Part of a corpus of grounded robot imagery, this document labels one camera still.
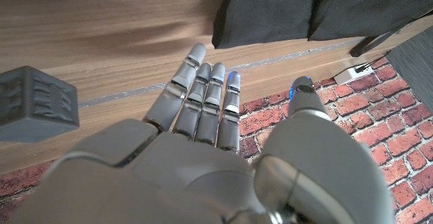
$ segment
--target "gray block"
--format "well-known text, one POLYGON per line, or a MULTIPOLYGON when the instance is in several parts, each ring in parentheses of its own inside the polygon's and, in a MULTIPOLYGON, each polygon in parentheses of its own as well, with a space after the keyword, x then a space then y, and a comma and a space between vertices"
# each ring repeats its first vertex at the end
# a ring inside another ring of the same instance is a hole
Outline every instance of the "gray block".
POLYGON ((74 86, 30 66, 0 74, 0 141, 36 143, 78 126, 74 86))

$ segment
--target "black bag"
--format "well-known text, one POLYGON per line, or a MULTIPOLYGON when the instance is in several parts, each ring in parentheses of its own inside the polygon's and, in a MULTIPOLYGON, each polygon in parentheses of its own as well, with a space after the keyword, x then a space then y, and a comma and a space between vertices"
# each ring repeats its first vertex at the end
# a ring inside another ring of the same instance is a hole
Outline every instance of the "black bag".
POLYGON ((225 0, 212 44, 229 48, 309 38, 376 37, 433 9, 433 0, 225 0))

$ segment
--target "red brick pattern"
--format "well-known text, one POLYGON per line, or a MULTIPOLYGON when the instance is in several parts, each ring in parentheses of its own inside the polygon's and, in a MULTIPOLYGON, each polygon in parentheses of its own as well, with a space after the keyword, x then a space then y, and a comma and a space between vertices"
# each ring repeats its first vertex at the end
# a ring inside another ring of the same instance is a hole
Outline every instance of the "red brick pattern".
POLYGON ((383 167, 382 171, 385 174, 385 180, 388 185, 395 183, 409 174, 409 169, 407 169, 403 159, 396 160, 390 166, 383 167))
POLYGON ((378 165, 385 164, 385 162, 391 159, 391 156, 384 144, 378 145, 377 147, 371 149, 371 156, 373 156, 374 161, 378 165))
POLYGON ((385 118, 400 110, 400 106, 396 102, 384 102, 369 109, 370 114, 376 120, 385 118))
POLYGON ((415 99, 410 93, 402 93, 401 95, 397 96, 397 100, 404 108, 412 106, 416 103, 415 99))
MULTIPOLYGON (((394 196, 396 223, 433 224, 432 116, 385 58, 372 67, 375 73, 348 85, 316 82, 317 92, 331 119, 371 148, 394 196)), ((288 97, 284 91, 241 105, 241 157, 259 156, 272 128, 288 116, 288 97)), ((0 223, 48 166, 0 176, 0 223)))
POLYGON ((334 88, 338 97, 344 97, 353 93, 352 89, 350 89, 347 85, 340 85, 334 88))
POLYGON ((412 186, 417 194, 426 193, 433 187, 433 166, 429 166, 412 177, 412 186))
POLYGON ((348 99, 343 99, 340 102, 336 102, 336 109, 338 114, 346 116, 347 114, 366 108, 368 105, 369 102, 365 97, 362 95, 355 95, 348 99))
POLYGON ((419 150, 415 150, 414 152, 407 155, 406 159, 412 166, 413 170, 421 169, 427 164, 426 159, 419 150))
POLYGON ((420 104, 406 112, 403 112, 403 118, 405 119, 406 124, 410 126, 414 125, 417 122, 421 122, 423 119, 426 119, 429 116, 431 116, 431 113, 423 104, 420 104))
POLYGON ((405 128, 402 120, 400 119, 400 116, 392 116, 391 118, 388 119, 387 123, 391 129, 391 132, 393 133, 402 131, 405 128))
POLYGON ((381 81, 386 81, 388 79, 394 78, 397 73, 391 66, 387 66, 385 68, 380 68, 376 71, 376 75, 381 81))
POLYGON ((425 197, 397 215, 397 224, 418 223, 433 213, 429 198, 425 197))
POLYGON ((364 91, 379 83, 378 78, 375 74, 369 74, 356 81, 350 82, 348 86, 355 92, 364 91))
POLYGON ((370 102, 378 102, 382 100, 384 97, 377 89, 370 89, 364 93, 365 98, 367 98, 370 102))
POLYGON ((407 89, 409 86, 402 78, 397 78, 392 81, 387 81, 377 86, 376 89, 385 97, 394 95, 395 93, 407 89))
POLYGON ((428 139, 433 136, 433 125, 431 122, 423 122, 418 125, 419 132, 421 132, 424 139, 428 139))
POLYGON ((396 136, 395 139, 388 140, 388 147, 393 156, 398 156, 408 151, 413 146, 421 143, 417 129, 406 131, 404 135, 396 136))
POLYGON ((415 192, 406 181, 391 188, 391 192, 397 203, 402 207, 414 201, 416 198, 415 192))
POLYGON ((433 140, 430 140, 429 142, 427 142, 426 144, 424 144, 423 146, 419 147, 419 149, 421 150, 422 154, 429 160, 432 161, 433 160, 433 140))
POLYGON ((358 114, 352 115, 350 116, 350 119, 352 120, 355 127, 358 129, 363 129, 373 124, 373 121, 365 112, 360 112, 358 114))

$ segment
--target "wooden floor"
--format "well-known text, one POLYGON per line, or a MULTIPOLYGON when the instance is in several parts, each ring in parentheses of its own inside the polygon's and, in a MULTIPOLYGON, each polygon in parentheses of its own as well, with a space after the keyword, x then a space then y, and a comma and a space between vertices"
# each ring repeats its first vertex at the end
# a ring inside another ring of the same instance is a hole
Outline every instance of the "wooden floor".
POLYGON ((0 0, 0 72, 30 65, 78 89, 81 127, 41 143, 0 142, 0 173, 61 156, 82 138, 124 118, 140 119, 197 42, 205 62, 242 76, 241 102, 318 81, 370 61, 433 25, 418 20, 362 58, 361 37, 306 39, 214 50, 212 21, 222 0, 0 0))

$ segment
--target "white object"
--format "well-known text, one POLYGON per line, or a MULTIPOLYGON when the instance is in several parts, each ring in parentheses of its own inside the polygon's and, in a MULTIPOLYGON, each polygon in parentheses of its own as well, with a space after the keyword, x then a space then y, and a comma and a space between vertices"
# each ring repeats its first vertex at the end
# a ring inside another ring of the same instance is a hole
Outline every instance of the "white object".
POLYGON ((362 72, 356 72, 355 71, 357 68, 362 67, 364 65, 365 64, 361 64, 361 65, 355 66, 353 68, 347 68, 346 70, 344 70, 343 72, 341 72, 340 74, 335 76, 334 79, 337 82, 337 85, 343 85, 345 83, 355 81, 359 78, 362 78, 364 76, 367 76, 368 74, 373 73, 373 69, 371 68, 371 66, 368 66, 362 72))

